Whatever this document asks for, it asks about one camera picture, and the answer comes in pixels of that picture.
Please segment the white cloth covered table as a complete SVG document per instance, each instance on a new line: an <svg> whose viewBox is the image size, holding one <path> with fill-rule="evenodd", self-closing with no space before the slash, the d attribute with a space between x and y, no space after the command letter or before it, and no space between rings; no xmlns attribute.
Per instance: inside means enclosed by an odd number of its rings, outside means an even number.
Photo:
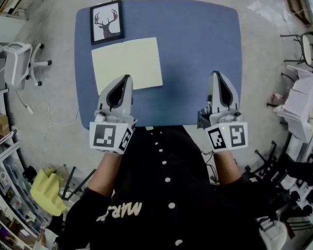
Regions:
<svg viewBox="0 0 313 250"><path fill-rule="evenodd" d="M287 65L288 71L296 73L298 79L290 88L285 103L277 106L274 112L284 118L288 131L297 139L308 143L313 136L313 73Z"/></svg>

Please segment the black tripod legs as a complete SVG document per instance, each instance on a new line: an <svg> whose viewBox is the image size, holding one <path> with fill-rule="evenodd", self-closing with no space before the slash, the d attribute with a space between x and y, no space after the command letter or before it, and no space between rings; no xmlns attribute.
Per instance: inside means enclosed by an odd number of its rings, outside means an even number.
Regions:
<svg viewBox="0 0 313 250"><path fill-rule="evenodd" d="M76 170L76 166L73 166L67 181L65 183L64 189L61 192L61 199L63 201L69 201L75 194L82 192L82 187L89 181L89 179L94 175L96 169L93 169L78 185L73 183L73 176Z"/></svg>

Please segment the shelf of black headsets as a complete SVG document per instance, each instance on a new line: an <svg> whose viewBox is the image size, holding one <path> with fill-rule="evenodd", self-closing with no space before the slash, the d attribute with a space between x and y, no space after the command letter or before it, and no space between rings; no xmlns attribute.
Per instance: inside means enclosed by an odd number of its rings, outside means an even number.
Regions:
<svg viewBox="0 0 313 250"><path fill-rule="evenodd" d="M296 161L305 164L313 164L313 139L302 148ZM305 181L296 179L291 187L291 191L296 191L299 195L299 199L296 203L301 209L304 209L306 206L312 208L312 213L305 217L305 219L313 223L313 186L309 186Z"/></svg>

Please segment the yellow cloth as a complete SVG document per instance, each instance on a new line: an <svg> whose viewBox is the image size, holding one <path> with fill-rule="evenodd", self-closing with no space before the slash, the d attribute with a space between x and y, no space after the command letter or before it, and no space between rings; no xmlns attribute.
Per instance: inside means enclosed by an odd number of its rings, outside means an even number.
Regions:
<svg viewBox="0 0 313 250"><path fill-rule="evenodd" d="M30 194L33 200L48 214L60 216L67 206L59 195L64 178L57 174L55 168L41 168L38 172Z"/></svg>

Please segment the white swivel chair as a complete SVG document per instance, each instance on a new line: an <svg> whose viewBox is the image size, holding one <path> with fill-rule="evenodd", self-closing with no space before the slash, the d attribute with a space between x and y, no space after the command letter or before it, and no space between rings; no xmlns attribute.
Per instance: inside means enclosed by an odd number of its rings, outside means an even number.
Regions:
<svg viewBox="0 0 313 250"><path fill-rule="evenodd" d="M36 79L34 69L36 67L47 67L52 61L36 61L36 55L44 49L44 44L39 43L35 48L29 43L11 42L7 45L0 43L0 54L6 54L5 64L0 69L4 73L4 80L7 85L16 90L25 87L25 81L32 79L35 86L41 86L42 81Z"/></svg>

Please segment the blue tablecloth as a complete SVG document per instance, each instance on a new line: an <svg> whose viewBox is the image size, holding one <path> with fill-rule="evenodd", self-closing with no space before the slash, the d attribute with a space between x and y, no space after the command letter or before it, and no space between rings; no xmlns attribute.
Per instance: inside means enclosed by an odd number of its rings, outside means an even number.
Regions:
<svg viewBox="0 0 313 250"><path fill-rule="evenodd" d="M161 87L135 90L137 125L180 126L197 122L207 102L213 71L242 85L242 44L237 11L193 0L123 0L124 40L156 38Z"/></svg>

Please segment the black-legged stool with white seat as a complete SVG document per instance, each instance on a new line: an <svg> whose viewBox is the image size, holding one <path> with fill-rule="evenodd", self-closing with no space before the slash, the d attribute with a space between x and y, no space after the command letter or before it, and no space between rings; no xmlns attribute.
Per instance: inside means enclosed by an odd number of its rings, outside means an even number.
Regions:
<svg viewBox="0 0 313 250"><path fill-rule="evenodd" d="M280 37L293 37L293 40L298 42L301 48L301 55L299 59L285 59L285 63L297 63L298 65L305 63L313 69L313 31L305 32L302 35L288 34L280 35Z"/></svg>

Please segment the cluttered metal shelving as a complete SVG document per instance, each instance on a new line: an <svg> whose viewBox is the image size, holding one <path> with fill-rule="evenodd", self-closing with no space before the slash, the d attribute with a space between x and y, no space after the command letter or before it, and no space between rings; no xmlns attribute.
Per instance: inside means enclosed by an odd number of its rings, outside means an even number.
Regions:
<svg viewBox="0 0 313 250"><path fill-rule="evenodd" d="M34 250L48 217L31 198L31 184L23 177L20 142L6 113L8 91L0 90L0 244L8 250Z"/></svg>

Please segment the person's right forearm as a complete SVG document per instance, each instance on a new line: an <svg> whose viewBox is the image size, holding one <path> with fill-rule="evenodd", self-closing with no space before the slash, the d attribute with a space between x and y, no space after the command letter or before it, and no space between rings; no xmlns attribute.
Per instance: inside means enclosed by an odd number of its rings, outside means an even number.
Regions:
<svg viewBox="0 0 313 250"><path fill-rule="evenodd" d="M221 185L234 183L241 178L240 170L230 151L215 153L213 157L218 180Z"/></svg>

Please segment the person's left forearm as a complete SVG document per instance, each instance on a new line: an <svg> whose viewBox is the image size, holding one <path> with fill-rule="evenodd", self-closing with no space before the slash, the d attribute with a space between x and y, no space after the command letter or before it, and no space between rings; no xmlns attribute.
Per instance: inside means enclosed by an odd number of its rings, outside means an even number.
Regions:
<svg viewBox="0 0 313 250"><path fill-rule="evenodd" d="M104 154L88 183L88 189L106 197L112 196L121 161L121 154Z"/></svg>

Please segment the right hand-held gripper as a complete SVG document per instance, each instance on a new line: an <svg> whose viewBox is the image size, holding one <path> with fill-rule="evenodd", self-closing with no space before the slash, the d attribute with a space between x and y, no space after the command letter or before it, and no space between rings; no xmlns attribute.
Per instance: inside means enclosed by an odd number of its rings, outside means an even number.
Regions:
<svg viewBox="0 0 313 250"><path fill-rule="evenodd" d="M210 74L208 101L214 114L206 109L198 111L197 128L205 131L212 150L224 152L247 147L248 123L243 121L243 115L238 111L237 91L219 71Z"/></svg>

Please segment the black framed deer picture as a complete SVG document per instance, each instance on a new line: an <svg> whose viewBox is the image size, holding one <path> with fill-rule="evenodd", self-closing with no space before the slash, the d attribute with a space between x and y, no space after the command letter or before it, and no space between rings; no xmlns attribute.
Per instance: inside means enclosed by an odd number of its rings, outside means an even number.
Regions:
<svg viewBox="0 0 313 250"><path fill-rule="evenodd" d="M125 37L121 0L90 7L89 15L92 45Z"/></svg>

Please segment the grey strapped waist pack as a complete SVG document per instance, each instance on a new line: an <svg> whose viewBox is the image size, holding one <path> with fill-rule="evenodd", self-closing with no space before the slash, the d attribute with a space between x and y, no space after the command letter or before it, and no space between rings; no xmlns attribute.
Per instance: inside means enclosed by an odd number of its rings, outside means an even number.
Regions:
<svg viewBox="0 0 313 250"><path fill-rule="evenodd" d="M279 220L271 220L269 217L261 217L256 221L267 250L282 250L288 236L286 225Z"/></svg>

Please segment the wooden frame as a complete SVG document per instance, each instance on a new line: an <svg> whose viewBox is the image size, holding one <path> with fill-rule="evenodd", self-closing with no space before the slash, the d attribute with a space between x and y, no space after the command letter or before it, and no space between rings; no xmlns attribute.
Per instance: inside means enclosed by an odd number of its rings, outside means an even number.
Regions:
<svg viewBox="0 0 313 250"><path fill-rule="evenodd" d="M313 17L307 0L287 0L291 13L304 25L313 24Z"/></svg>

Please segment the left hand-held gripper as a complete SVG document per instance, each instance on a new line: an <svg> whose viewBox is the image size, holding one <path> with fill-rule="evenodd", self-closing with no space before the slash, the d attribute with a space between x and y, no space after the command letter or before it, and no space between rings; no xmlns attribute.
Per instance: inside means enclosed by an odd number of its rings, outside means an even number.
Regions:
<svg viewBox="0 0 313 250"><path fill-rule="evenodd" d="M137 120L131 116L133 79L125 74L108 84L99 96L95 120L89 126L89 146L101 152L122 155L134 133Z"/></svg>

